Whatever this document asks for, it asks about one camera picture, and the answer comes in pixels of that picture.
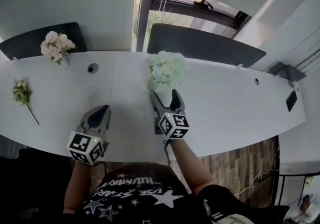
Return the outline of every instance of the person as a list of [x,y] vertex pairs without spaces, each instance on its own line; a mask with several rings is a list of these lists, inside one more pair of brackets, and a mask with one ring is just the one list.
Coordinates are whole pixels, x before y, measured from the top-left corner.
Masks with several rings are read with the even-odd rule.
[[298,224],[311,224],[314,223],[315,220],[320,215],[320,207],[317,205],[310,203],[309,195],[306,195],[300,207],[291,207],[285,217],[284,221],[292,220],[294,223]]
[[252,208],[229,189],[215,184],[212,175],[183,139],[170,142],[192,194],[173,170],[158,163],[127,165],[108,173],[89,195],[91,168],[80,162],[64,199],[62,218],[84,223],[282,223],[288,206]]

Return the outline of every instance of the white flower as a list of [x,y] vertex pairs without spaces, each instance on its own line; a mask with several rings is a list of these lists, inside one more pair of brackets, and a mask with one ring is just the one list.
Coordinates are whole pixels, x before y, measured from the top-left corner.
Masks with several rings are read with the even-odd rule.
[[185,58],[181,53],[161,51],[148,57],[151,77],[156,83],[173,87],[185,76]]
[[55,41],[58,40],[58,33],[54,31],[50,31],[48,34],[45,36],[45,43],[54,43]]
[[59,35],[59,41],[60,41],[61,43],[63,43],[63,42],[66,43],[67,40],[68,40],[68,37],[67,37],[66,34],[60,34],[60,35]]

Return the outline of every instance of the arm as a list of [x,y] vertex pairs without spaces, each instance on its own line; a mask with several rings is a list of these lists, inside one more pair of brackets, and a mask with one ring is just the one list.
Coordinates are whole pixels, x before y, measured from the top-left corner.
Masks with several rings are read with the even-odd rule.
[[184,139],[174,139],[170,144],[183,177],[195,196],[204,187],[215,184],[209,170],[193,153]]
[[64,196],[64,214],[74,214],[88,198],[91,186],[91,167],[76,162]]

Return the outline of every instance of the black phone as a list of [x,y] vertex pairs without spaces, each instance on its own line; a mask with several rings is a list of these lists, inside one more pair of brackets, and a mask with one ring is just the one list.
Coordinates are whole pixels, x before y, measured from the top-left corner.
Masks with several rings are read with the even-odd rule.
[[296,90],[294,90],[293,92],[291,92],[290,96],[286,99],[286,105],[288,107],[289,112],[292,110],[292,108],[296,104],[297,99],[298,98],[297,98]]

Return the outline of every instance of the dark floor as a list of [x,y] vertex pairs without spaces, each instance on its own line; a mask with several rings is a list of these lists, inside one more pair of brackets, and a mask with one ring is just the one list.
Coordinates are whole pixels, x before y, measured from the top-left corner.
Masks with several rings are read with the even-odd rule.
[[[270,138],[262,142],[239,148],[233,151],[201,157],[203,164],[210,170],[215,182],[227,187],[233,194],[240,193],[249,187],[260,172],[274,169],[277,149],[275,139]],[[130,163],[107,162],[107,173],[126,166]],[[189,187],[179,169],[176,161],[171,161],[171,167],[185,185]],[[93,191],[105,176],[105,167],[100,164],[92,169],[91,180]],[[241,201],[251,198],[252,207],[267,207],[271,204],[274,178],[268,177],[262,182],[255,181],[251,188],[237,195]]]

